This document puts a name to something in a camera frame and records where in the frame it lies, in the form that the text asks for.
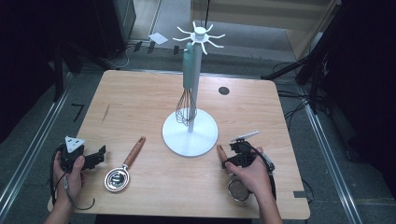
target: black cloth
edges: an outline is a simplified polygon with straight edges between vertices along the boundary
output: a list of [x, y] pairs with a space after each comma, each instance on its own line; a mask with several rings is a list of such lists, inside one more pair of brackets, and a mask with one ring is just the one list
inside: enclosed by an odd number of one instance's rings
[[133, 224], [251, 224], [248, 218], [209, 218], [209, 217], [147, 217], [97, 215], [95, 224], [133, 223]]
[[396, 1], [348, 2], [355, 4], [337, 31], [321, 88], [356, 131], [349, 146], [396, 198]]
[[38, 37], [42, 30], [32, 30], [29, 21], [35, 20], [20, 13], [0, 0], [0, 143], [54, 81], [39, 47], [45, 41]]

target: metal measuring spoon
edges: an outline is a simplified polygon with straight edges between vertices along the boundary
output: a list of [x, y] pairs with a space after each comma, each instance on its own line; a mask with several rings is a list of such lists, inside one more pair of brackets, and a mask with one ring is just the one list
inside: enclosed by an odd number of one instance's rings
[[137, 141], [137, 143], [134, 145], [134, 148], [132, 148], [122, 167], [115, 168], [108, 172], [105, 177], [105, 186], [108, 190], [114, 192], [120, 191], [125, 188], [125, 186], [129, 182], [129, 173], [127, 169], [132, 164], [134, 158], [136, 158], [137, 154], [139, 153], [145, 142], [146, 137], [140, 137], [139, 141]]

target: wooden handle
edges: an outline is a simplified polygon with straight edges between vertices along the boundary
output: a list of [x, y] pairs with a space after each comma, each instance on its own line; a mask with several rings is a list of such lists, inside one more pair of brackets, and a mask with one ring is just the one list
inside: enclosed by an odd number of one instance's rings
[[225, 154], [224, 149], [222, 149], [222, 146], [218, 145], [217, 149], [218, 149], [218, 154], [219, 154], [221, 162], [227, 161], [228, 158], [227, 158], [227, 155]]
[[142, 149], [145, 142], [146, 142], [146, 137], [144, 136], [140, 137], [139, 141], [137, 141], [137, 143], [134, 145], [134, 148], [132, 148], [131, 152], [126, 158], [124, 165], [129, 167], [132, 164], [134, 158], [136, 158], [137, 154], [139, 154], [140, 149]]

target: white hook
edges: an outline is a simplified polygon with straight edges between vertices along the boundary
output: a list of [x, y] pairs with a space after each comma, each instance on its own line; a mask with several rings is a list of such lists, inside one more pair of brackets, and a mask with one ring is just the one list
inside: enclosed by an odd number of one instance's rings
[[199, 43], [199, 44], [201, 44], [201, 46], [202, 46], [202, 52], [203, 52], [204, 54], [206, 54], [206, 55], [207, 55], [207, 52], [206, 52], [205, 45], [204, 45], [205, 42], [210, 43], [211, 45], [213, 45], [213, 46], [216, 47], [216, 48], [220, 48], [220, 49], [221, 49], [221, 48], [224, 48], [224, 46], [216, 45], [216, 44], [214, 44], [212, 41], [209, 40], [209, 38], [216, 38], [216, 39], [219, 39], [219, 38], [222, 38], [222, 37], [225, 36], [225, 35], [218, 35], [218, 36], [208, 35], [207, 33], [208, 33], [210, 30], [212, 30], [213, 24], [210, 25], [209, 29], [207, 29], [207, 30], [206, 30], [204, 27], [200, 27], [200, 26], [197, 27], [197, 26], [195, 25], [195, 21], [192, 22], [192, 26], [194, 27], [194, 32], [193, 32], [193, 33], [184, 31], [184, 30], [182, 30], [180, 27], [177, 27], [177, 29], [178, 29], [181, 33], [187, 34], [187, 35], [190, 35], [190, 36], [189, 36], [189, 37], [182, 38], [182, 39], [176, 39], [176, 38], [173, 38], [173, 39], [176, 40], [176, 41], [184, 41], [184, 40], [190, 39], [190, 40], [192, 41], [192, 42], [191, 42], [192, 45], [194, 45], [195, 43]]

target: black hole on table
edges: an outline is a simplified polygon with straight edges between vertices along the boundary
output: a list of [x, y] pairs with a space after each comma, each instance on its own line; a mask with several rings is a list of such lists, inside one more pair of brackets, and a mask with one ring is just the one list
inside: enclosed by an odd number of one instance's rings
[[230, 90], [227, 87], [220, 87], [219, 88], [219, 93], [221, 95], [228, 95], [228, 93], [230, 93]]

